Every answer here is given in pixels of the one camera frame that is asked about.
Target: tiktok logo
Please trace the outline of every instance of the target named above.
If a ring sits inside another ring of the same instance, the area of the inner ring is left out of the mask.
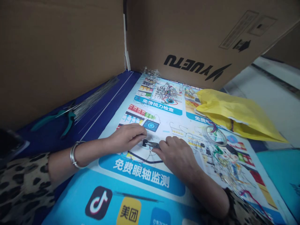
[[[99,186],[96,187],[85,208],[85,214],[96,220],[101,220],[105,216],[113,192],[110,189]]]

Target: fingers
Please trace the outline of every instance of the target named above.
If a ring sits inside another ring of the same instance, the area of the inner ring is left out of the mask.
[[[183,144],[183,145],[188,145],[188,143],[186,143],[185,140],[183,140],[183,139],[179,139],[179,140],[180,140],[181,144]]]
[[[144,138],[146,138],[146,135],[139,134],[139,135],[135,136],[133,139],[131,139],[129,141],[129,147],[130,147],[130,149],[132,149],[134,146],[136,146]]]
[[[179,140],[179,138],[177,136],[173,136],[173,140],[175,141],[175,143],[177,145],[182,145],[182,142]]]
[[[166,138],[166,143],[168,144],[168,146],[171,146],[171,145],[175,145],[176,143],[175,143],[175,140],[171,137],[171,136],[168,136],[167,138]]]
[[[132,125],[131,132],[133,137],[139,134],[143,134],[147,136],[147,131],[144,127],[142,127],[138,123],[132,123],[131,125]]]
[[[164,155],[164,153],[160,150],[160,149],[158,149],[158,148],[153,148],[152,150],[151,150],[152,152],[154,152],[154,153],[156,153],[159,157],[160,157],[160,159],[162,160],[162,161],[165,161],[165,155]]]
[[[159,147],[162,151],[165,151],[169,146],[167,145],[167,143],[165,141],[161,140],[159,142]]]

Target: leopard print sleeve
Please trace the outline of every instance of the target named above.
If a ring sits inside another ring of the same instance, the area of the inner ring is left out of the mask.
[[[239,198],[229,188],[225,189],[228,196],[230,208],[225,219],[219,220],[212,217],[207,212],[201,212],[204,224],[212,225],[235,225],[235,224],[258,224],[271,225],[270,220],[258,214],[251,205]]]
[[[48,158],[17,159],[0,170],[0,224],[32,224],[37,209],[53,206]]]

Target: yuetu logo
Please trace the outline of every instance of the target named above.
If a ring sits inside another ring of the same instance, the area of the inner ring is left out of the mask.
[[[85,214],[96,220],[101,220],[105,216],[113,193],[110,189],[99,186],[96,187],[85,208]]]
[[[183,64],[183,66],[181,66],[181,63],[183,62],[184,58],[180,58],[177,62],[176,62],[176,56],[174,55],[168,55],[165,62],[164,62],[164,65],[168,65],[168,63],[170,62],[169,66],[172,66],[172,67],[175,67],[175,68],[178,68],[178,69],[183,69],[183,70],[189,70],[190,72],[194,72],[195,70],[195,73],[199,73],[199,74],[203,74],[205,76],[207,76],[210,72],[210,69],[213,68],[213,66],[208,66],[206,69],[202,70],[203,67],[204,67],[204,63],[202,62],[196,62],[194,60],[191,60],[191,59],[187,59],[185,60],[185,63]],[[228,64],[224,67],[221,67],[217,70],[215,70],[214,72],[212,72],[205,80],[209,80],[210,78],[213,78],[213,82],[218,79],[223,71],[229,67],[231,64]]]

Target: woman's right hand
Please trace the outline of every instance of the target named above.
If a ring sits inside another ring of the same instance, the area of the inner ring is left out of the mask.
[[[161,140],[158,148],[153,148],[165,165],[185,184],[191,182],[194,176],[199,176],[199,173],[204,173],[198,165],[193,150],[183,139],[178,137],[166,138],[166,141]]]

